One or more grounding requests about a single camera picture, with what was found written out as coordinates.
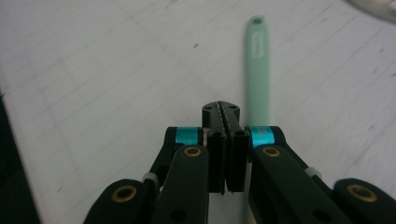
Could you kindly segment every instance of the cyan band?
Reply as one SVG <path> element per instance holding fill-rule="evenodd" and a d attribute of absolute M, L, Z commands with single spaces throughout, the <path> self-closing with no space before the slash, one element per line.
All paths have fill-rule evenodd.
<path fill-rule="evenodd" d="M 274 144 L 275 138 L 268 126 L 249 126 L 253 148 L 263 144 Z"/>
<path fill-rule="evenodd" d="M 187 145 L 198 145 L 197 127 L 177 127 L 176 143 Z"/>

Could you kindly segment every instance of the dark floor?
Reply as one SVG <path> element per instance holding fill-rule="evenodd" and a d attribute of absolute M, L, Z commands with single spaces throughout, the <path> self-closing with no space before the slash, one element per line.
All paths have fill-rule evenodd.
<path fill-rule="evenodd" d="M 40 223 L 9 127 L 7 113 L 0 101 L 0 224 Z"/>

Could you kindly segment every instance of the light green toothbrush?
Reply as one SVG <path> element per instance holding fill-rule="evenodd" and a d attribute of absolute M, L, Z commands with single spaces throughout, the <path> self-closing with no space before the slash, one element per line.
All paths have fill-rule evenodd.
<path fill-rule="evenodd" d="M 246 36 L 248 125 L 268 125 L 269 119 L 269 44 L 264 17 L 254 16 Z"/>

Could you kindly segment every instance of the screw hole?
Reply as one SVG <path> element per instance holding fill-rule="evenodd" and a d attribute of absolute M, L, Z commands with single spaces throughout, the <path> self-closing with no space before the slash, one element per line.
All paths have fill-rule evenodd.
<path fill-rule="evenodd" d="M 127 198 L 129 195 L 131 195 L 132 190 L 131 189 L 121 189 L 119 192 L 117 192 L 117 197 L 119 198 Z"/>
<path fill-rule="evenodd" d="M 198 147 L 188 147 L 184 149 L 184 155 L 188 157 L 197 157 L 200 156 L 202 153 L 201 149 Z"/>
<path fill-rule="evenodd" d="M 280 156 L 280 151 L 274 147 L 265 147 L 262 149 L 262 153 L 269 157 L 278 157 Z"/>
<path fill-rule="evenodd" d="M 132 200 L 132 198 L 136 195 L 136 192 L 137 190 L 134 186 L 121 186 L 114 191 L 112 199 L 116 203 L 126 203 Z"/>
<path fill-rule="evenodd" d="M 316 209 L 312 212 L 312 215 L 314 215 L 314 217 L 322 222 L 330 222 L 332 220 L 332 218 L 329 216 L 329 214 L 327 214 L 327 212 L 320 210 L 320 209 Z"/>
<path fill-rule="evenodd" d="M 175 222 L 181 222 L 186 219 L 186 212 L 181 209 L 173 210 L 171 213 L 171 219 Z"/>
<path fill-rule="evenodd" d="M 364 202 L 374 203 L 378 200 L 376 194 L 364 186 L 349 185 L 346 187 L 346 189 L 352 196 Z"/>

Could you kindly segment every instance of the table surface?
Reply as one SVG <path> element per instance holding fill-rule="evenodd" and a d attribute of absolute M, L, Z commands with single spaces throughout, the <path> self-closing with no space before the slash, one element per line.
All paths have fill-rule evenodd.
<path fill-rule="evenodd" d="M 110 183 L 141 179 L 168 126 L 239 105 L 244 35 L 268 22 L 271 125 L 321 171 L 396 198 L 396 25 L 344 1 L 4 0 L 0 85 L 44 223 L 81 223 Z M 209 223 L 244 223 L 243 194 Z"/>

